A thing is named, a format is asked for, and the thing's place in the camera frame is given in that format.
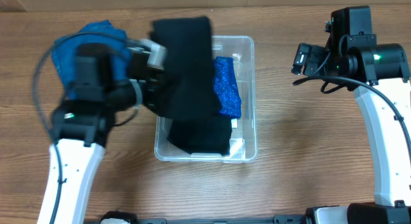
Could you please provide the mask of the blue glitter fabric garment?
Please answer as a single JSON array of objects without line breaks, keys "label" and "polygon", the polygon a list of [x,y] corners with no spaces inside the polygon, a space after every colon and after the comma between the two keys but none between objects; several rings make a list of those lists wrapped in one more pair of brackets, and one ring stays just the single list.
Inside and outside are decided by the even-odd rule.
[{"label": "blue glitter fabric garment", "polygon": [[241,117],[241,98],[234,72],[234,59],[217,56],[214,60],[214,68],[213,89],[221,104],[218,113],[231,119],[239,119]]}]

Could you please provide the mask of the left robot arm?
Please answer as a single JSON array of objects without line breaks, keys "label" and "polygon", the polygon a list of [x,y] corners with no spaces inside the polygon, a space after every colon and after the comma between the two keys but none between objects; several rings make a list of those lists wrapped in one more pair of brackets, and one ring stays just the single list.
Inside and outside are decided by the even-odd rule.
[{"label": "left robot arm", "polygon": [[147,80],[114,81],[106,44],[81,44],[74,52],[74,80],[51,116],[49,175],[38,223],[83,223],[95,174],[116,112],[137,109]]}]

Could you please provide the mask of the black cloth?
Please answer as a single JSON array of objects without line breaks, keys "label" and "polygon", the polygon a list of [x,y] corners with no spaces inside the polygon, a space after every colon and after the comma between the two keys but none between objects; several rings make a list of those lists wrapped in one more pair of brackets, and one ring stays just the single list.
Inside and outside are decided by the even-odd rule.
[{"label": "black cloth", "polygon": [[213,89],[215,75],[208,17],[152,22],[150,39],[166,48],[164,73],[144,105],[161,117],[185,121],[211,117],[221,109]]},{"label": "black cloth", "polygon": [[172,121],[167,140],[188,154],[217,153],[225,156],[230,152],[231,134],[231,118],[214,116]]}]

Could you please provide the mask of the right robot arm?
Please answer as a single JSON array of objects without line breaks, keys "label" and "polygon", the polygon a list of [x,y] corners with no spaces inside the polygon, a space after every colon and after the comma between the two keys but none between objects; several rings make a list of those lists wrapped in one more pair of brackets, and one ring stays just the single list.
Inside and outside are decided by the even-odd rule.
[{"label": "right robot arm", "polygon": [[347,89],[361,110],[374,168],[374,200],[313,207],[303,223],[410,222],[410,69],[399,44],[379,44],[368,6],[332,12],[325,46],[302,43],[292,73],[322,80],[321,92]]}]

